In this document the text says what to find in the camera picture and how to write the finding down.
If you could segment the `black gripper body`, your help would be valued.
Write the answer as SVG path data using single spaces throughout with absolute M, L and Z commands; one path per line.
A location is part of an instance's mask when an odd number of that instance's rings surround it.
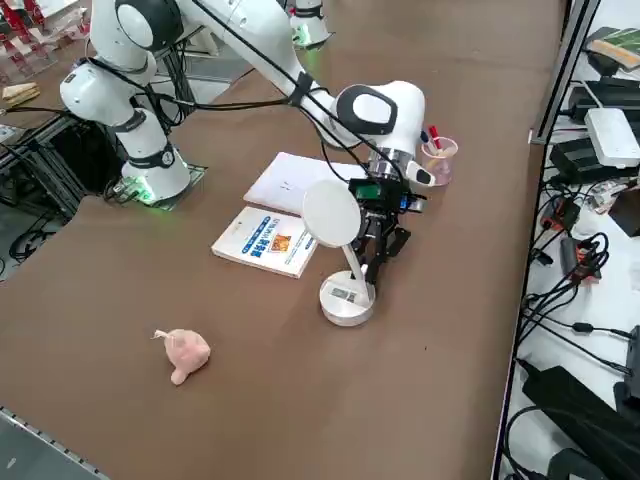
M 401 199 L 372 200 L 357 199 L 361 215 L 361 230 L 369 229 L 379 221 L 383 230 L 389 230 L 399 225 L 398 216 L 401 213 L 403 201 Z

